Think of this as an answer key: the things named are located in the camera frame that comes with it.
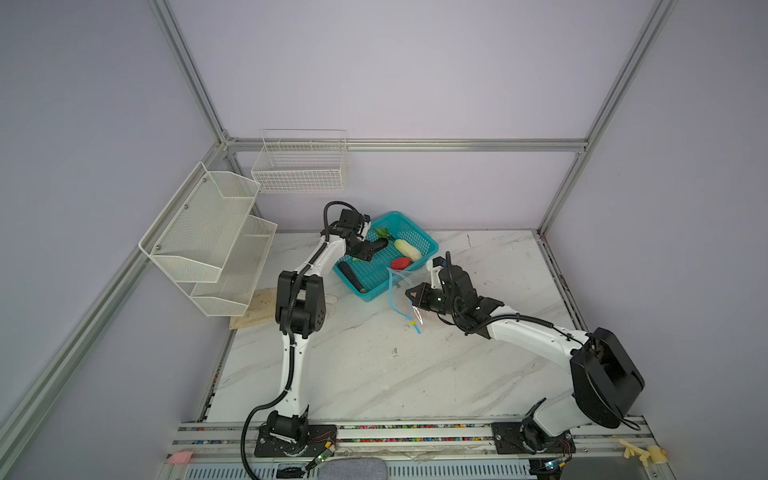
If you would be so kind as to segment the clear zip bag blue zipper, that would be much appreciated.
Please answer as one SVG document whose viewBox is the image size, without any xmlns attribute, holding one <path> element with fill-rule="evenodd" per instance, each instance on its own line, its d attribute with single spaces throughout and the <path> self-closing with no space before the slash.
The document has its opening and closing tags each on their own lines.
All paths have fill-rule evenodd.
<svg viewBox="0 0 768 480">
<path fill-rule="evenodd" d="M 392 310 L 402 317 L 407 325 L 421 335 L 425 325 L 425 311 L 416 307 L 407 290 L 429 280 L 427 271 L 394 270 L 388 271 L 388 301 Z"/>
</svg>

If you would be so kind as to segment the teal plastic basket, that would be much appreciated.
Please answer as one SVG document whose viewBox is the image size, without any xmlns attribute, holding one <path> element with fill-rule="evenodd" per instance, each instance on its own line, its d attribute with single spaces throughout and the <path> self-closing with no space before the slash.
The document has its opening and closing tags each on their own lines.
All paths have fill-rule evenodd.
<svg viewBox="0 0 768 480">
<path fill-rule="evenodd" d="M 439 251 L 438 243 L 424 229 L 401 212 L 388 212 L 373 220 L 366 236 L 367 240 L 376 241 L 378 239 L 376 229 L 387 230 L 394 239 L 405 240 L 422 254 L 422 258 L 419 261 L 413 262 L 405 269 L 408 273 L 423 267 L 427 260 L 435 256 Z M 386 248 L 375 253 L 368 262 L 345 255 L 340 262 L 348 264 L 355 278 L 363 287 L 363 291 L 359 291 L 354 286 L 339 269 L 338 265 L 333 267 L 333 271 L 354 295 L 365 302 L 370 302 L 388 290 L 388 268 L 393 260 L 400 257 L 402 257 L 402 254 L 396 249 L 393 241 L 390 241 Z"/>
</svg>

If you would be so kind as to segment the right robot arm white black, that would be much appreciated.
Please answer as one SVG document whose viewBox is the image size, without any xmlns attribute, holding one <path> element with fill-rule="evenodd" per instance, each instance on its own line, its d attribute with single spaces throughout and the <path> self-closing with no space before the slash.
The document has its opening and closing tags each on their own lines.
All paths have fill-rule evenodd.
<svg viewBox="0 0 768 480">
<path fill-rule="evenodd" d="M 466 336 L 520 347 L 570 375 L 570 387 L 535 403 L 520 422 L 517 437 L 522 448 L 542 452 L 562 435 L 588 424 L 640 429 L 626 416 L 645 381 L 613 332 L 568 329 L 482 296 L 449 253 L 435 257 L 428 271 L 428 282 L 405 291 L 416 314 L 432 312 Z"/>
</svg>

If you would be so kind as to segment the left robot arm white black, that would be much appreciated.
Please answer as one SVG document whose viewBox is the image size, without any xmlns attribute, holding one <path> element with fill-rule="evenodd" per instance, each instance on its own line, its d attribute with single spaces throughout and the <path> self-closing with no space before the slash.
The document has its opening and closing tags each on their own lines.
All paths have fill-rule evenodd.
<svg viewBox="0 0 768 480">
<path fill-rule="evenodd" d="M 331 201 L 323 210 L 323 229 L 313 253 L 294 270 L 280 273 L 275 320 L 282 334 L 284 383 L 267 420 L 267 435 L 293 449 L 309 436 L 309 402 L 301 391 L 304 360 L 310 336 L 327 315 L 324 277 L 344 256 L 370 261 L 374 243 L 366 238 L 371 218 L 344 201 Z"/>
</svg>

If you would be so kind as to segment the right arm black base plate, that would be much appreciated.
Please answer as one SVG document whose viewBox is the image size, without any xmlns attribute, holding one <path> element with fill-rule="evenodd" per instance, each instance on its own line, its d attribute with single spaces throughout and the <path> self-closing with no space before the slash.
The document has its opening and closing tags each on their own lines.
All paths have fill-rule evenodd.
<svg viewBox="0 0 768 480">
<path fill-rule="evenodd" d="M 550 437 L 538 426 L 527 422 L 494 422 L 492 437 L 498 454 L 558 454 L 575 450 L 569 431 Z"/>
</svg>

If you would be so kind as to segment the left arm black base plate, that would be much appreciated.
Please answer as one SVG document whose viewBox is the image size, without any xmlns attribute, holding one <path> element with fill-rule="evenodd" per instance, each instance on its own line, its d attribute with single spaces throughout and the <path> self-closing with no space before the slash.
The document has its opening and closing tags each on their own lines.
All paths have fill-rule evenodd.
<svg viewBox="0 0 768 480">
<path fill-rule="evenodd" d="M 263 424 L 259 428 L 259 436 L 252 454 L 257 458 L 278 457 L 315 457 L 327 449 L 326 444 L 335 444 L 338 427 L 331 424 L 313 424 L 308 427 L 307 435 L 296 442 L 288 437 L 276 436 L 268 432 Z"/>
</svg>

